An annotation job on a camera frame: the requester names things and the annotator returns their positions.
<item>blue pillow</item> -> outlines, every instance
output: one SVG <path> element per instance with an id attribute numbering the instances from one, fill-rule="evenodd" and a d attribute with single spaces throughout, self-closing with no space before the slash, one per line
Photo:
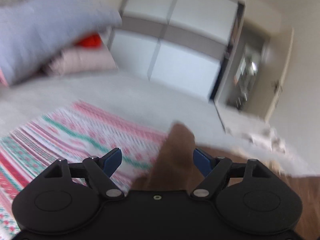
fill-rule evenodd
<path id="1" fill-rule="evenodd" d="M 119 12 L 98 0 L 29 0 L 0 8 L 0 79 L 13 85 L 63 48 L 120 25 Z"/>

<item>white bed sheet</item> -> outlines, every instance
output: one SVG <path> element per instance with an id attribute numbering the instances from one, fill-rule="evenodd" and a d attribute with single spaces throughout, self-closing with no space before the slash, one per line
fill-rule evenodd
<path id="1" fill-rule="evenodd" d="M 124 119 L 167 132 L 174 121 L 186 124 L 197 144 L 241 148 L 262 161 L 277 160 L 292 175 L 314 174 L 297 155 L 273 154 L 223 130 L 213 103 L 126 73 L 80 74 L 37 78 L 0 87 L 0 136 L 41 114 L 83 100 Z"/>

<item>brown fabric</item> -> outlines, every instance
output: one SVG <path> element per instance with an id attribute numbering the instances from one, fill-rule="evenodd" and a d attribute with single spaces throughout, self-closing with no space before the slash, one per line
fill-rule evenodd
<path id="1" fill-rule="evenodd" d="M 158 159 L 150 173 L 137 179 L 134 190 L 187 190 L 191 192 L 204 179 L 193 164 L 196 148 L 194 135 L 182 124 L 173 125 L 168 139 L 160 149 Z M 247 159 L 219 149 L 199 146 L 212 157 L 224 156 L 236 163 Z M 303 212 L 296 232 L 305 240 L 320 236 L 320 177 L 292 178 L 278 175 L 302 199 Z M 229 186 L 242 179 L 232 179 Z"/>

